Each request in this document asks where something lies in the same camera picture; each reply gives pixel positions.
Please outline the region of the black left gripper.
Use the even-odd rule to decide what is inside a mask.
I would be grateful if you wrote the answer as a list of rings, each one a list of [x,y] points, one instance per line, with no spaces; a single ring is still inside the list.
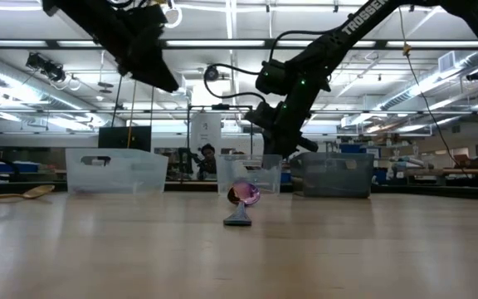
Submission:
[[[179,84],[163,60],[159,41],[168,22],[161,5],[137,3],[135,7],[119,7],[115,16],[128,30],[122,55],[116,59],[119,70],[163,91],[176,91]]]

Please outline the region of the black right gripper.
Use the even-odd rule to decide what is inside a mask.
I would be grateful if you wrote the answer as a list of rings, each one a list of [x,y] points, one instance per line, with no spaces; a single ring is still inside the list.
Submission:
[[[271,118],[268,139],[263,144],[263,165],[276,165],[279,159],[288,158],[297,151],[296,146],[317,152],[318,145],[302,136],[301,127],[310,117],[310,110],[317,95],[326,81],[316,81],[310,78],[298,78],[290,85],[290,91],[285,100],[275,108]]]

